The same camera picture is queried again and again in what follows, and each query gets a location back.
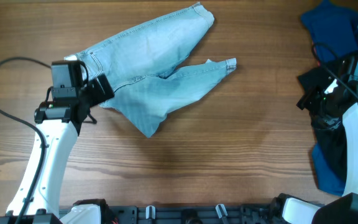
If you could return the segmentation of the light blue jeans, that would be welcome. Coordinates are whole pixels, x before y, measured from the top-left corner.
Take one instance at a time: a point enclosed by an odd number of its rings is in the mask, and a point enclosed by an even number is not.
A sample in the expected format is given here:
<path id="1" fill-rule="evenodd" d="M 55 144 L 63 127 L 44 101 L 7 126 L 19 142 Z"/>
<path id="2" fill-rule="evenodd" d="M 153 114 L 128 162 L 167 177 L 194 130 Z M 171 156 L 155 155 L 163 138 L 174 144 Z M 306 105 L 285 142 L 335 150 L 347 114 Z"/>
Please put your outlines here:
<path id="1" fill-rule="evenodd" d="M 121 112 L 151 137 L 167 115 L 204 97 L 236 69 L 235 58 L 182 67 L 213 25 L 201 3 L 131 27 L 82 52 L 85 77 L 105 75 L 114 97 L 100 104 Z"/>

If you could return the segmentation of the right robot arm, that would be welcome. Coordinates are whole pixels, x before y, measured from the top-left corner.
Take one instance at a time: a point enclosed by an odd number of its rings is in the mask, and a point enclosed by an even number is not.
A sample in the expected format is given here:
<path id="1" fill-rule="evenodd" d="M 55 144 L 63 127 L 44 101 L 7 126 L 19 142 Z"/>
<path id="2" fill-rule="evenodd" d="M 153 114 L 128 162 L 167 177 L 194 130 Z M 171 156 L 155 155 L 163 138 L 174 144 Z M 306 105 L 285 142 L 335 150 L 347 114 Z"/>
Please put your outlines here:
<path id="1" fill-rule="evenodd" d="M 344 161 L 345 186 L 341 198 L 318 207 L 295 197 L 274 198 L 270 217 L 287 223 L 358 223 L 358 55 L 339 61 L 337 73 L 325 64 L 316 71 L 332 78 L 320 78 L 306 89 L 297 103 L 312 117 L 316 135 L 325 137 L 319 143 L 329 163 Z"/>

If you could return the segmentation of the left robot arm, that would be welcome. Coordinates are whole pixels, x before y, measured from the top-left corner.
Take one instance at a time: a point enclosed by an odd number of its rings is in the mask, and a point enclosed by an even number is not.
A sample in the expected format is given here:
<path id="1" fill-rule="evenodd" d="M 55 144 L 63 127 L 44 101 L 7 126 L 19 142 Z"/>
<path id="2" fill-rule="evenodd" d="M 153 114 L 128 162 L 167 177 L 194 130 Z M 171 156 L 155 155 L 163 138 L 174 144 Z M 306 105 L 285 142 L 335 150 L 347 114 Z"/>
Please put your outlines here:
<path id="1" fill-rule="evenodd" d="M 91 108 L 114 97 L 104 74 L 94 79 L 84 62 L 52 62 L 53 85 L 34 112 L 30 124 L 0 109 L 8 118 L 35 131 L 34 145 L 22 182 L 0 223 L 110 223 L 112 211 L 104 199 L 80 200 L 60 217 L 60 190 L 68 157 Z"/>

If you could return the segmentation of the black garment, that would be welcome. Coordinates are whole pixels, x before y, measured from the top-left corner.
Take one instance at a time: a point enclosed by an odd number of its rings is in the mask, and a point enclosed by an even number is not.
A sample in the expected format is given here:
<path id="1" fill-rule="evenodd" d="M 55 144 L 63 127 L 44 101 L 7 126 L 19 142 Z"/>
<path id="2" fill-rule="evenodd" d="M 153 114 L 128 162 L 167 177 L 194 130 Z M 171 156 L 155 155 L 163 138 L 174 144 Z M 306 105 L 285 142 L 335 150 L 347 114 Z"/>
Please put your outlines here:
<path id="1" fill-rule="evenodd" d="M 329 25 L 337 23 L 338 31 L 344 32 L 343 38 L 333 32 L 318 29 L 323 33 L 323 43 L 328 44 L 341 58 L 358 53 L 358 30 L 346 31 L 346 21 L 344 19 L 330 19 Z M 309 91 L 316 87 L 318 90 L 328 87 L 332 78 L 323 68 L 316 67 L 298 76 L 298 80 L 304 91 Z M 323 188 L 332 185 L 343 186 L 347 175 L 347 143 L 346 133 L 343 125 L 334 130 L 328 130 L 311 121 L 317 143 L 312 152 L 314 169 L 318 178 L 319 187 Z"/>

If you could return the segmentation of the dark blue garment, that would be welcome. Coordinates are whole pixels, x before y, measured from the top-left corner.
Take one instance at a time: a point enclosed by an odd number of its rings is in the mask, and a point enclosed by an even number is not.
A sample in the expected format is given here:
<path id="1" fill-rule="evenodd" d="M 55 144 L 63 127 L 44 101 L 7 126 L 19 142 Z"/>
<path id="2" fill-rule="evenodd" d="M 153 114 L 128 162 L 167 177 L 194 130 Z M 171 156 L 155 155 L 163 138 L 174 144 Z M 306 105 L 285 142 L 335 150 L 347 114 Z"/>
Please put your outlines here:
<path id="1" fill-rule="evenodd" d="M 317 46 L 315 52 L 323 62 L 358 51 L 358 13 L 352 9 L 322 1 L 314 9 L 300 16 L 309 30 L 313 43 L 321 42 L 334 53 Z"/>

